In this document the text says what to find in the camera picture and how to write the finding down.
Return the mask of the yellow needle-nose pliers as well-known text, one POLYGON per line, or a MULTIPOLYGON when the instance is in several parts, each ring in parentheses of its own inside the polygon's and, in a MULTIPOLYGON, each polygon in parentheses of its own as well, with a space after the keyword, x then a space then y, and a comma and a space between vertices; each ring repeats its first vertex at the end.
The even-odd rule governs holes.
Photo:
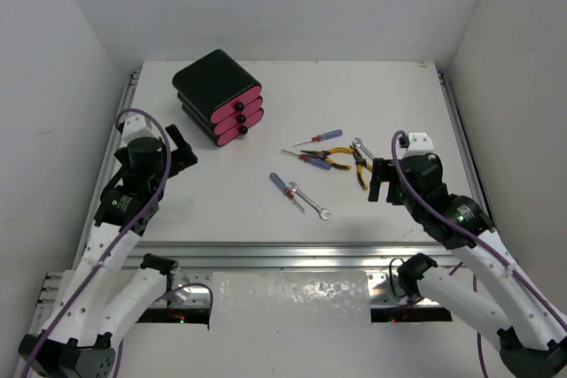
POLYGON ((318 158, 320 160, 323 160, 324 162, 328 163, 333 169, 337 169, 341 171, 349 171, 352 167, 351 165, 339 164, 338 162, 330 158, 330 156, 333 154, 352 155, 353 154, 352 148, 337 147, 330 150, 302 150, 301 153, 311 158, 318 158))

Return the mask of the yellow cutting pliers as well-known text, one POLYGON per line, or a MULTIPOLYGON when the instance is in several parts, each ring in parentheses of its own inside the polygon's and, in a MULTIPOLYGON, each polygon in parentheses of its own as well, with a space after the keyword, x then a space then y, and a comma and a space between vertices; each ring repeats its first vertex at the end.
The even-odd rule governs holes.
POLYGON ((369 185, 363 178, 363 171, 367 169, 372 172, 372 165, 367 162, 367 160, 361 154, 360 150, 353 143, 350 145, 350 148, 352 150, 352 155, 356 166, 357 181, 361 188, 364 191, 367 191, 369 189, 369 185))

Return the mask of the blue screwdriver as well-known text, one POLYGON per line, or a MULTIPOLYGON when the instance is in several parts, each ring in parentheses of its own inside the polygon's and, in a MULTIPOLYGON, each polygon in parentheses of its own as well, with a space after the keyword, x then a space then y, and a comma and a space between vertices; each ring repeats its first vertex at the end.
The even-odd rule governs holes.
POLYGON ((337 138, 343 135, 343 130, 342 129, 335 129, 335 130, 331 130, 316 136, 313 136, 305 141, 301 141, 298 143, 294 143, 293 146, 300 146, 303 144, 307 144, 307 143, 319 143, 328 139, 333 139, 333 138, 337 138))
POLYGON ((283 193, 283 195, 291 201, 291 203, 297 207, 302 213, 305 212, 303 206, 299 204, 299 202, 295 199, 290 188, 286 185, 286 183, 279 177, 276 173, 271 173, 269 175, 269 179, 278 187, 278 189, 283 193))
POLYGON ((294 157, 298 160, 303 161, 304 163, 307 163, 311 166, 315 166, 319 169, 325 170, 325 171, 329 171, 331 169, 331 164, 329 164, 328 162, 319 159, 319 158, 313 158, 307 154, 298 154, 298 153, 294 153, 291 152, 289 150, 281 150, 281 152, 285 155, 294 157))

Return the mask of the pink top drawer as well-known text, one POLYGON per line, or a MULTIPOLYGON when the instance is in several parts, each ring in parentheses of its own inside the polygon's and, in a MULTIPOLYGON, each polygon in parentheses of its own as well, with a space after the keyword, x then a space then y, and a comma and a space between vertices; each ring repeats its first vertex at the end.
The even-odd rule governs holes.
POLYGON ((245 106, 260 96, 261 86, 253 86, 240 95, 230 99, 227 103, 217 108, 210 117, 210 122, 218 124, 235 112, 241 112, 245 106))

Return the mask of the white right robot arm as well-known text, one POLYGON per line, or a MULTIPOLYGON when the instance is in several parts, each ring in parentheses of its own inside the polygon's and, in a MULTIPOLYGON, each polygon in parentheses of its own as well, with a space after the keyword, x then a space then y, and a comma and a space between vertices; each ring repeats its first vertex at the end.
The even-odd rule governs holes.
POLYGON ((489 299, 463 287, 436 260, 417 253, 398 266, 392 289, 414 301, 429 298, 475 329, 515 377, 555 377, 566 367, 566 317, 526 277, 493 222, 472 198, 448 191, 433 153, 402 160, 375 158, 369 201, 383 183, 386 201, 453 253, 482 283, 489 299))

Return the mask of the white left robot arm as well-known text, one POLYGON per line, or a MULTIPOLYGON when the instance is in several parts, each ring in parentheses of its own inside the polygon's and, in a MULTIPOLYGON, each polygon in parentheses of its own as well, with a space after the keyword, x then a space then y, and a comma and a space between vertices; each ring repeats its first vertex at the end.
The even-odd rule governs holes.
POLYGON ((115 153, 120 169, 103 190, 71 281, 41 329, 19 344, 24 376, 110 376, 128 331, 175 282, 176 261, 146 254, 128 285, 113 293, 120 270, 159 209, 167 179, 198 162, 177 126, 165 129, 175 145, 167 152, 166 139, 148 127, 133 129, 133 123, 127 120, 120 128, 125 142, 115 153))

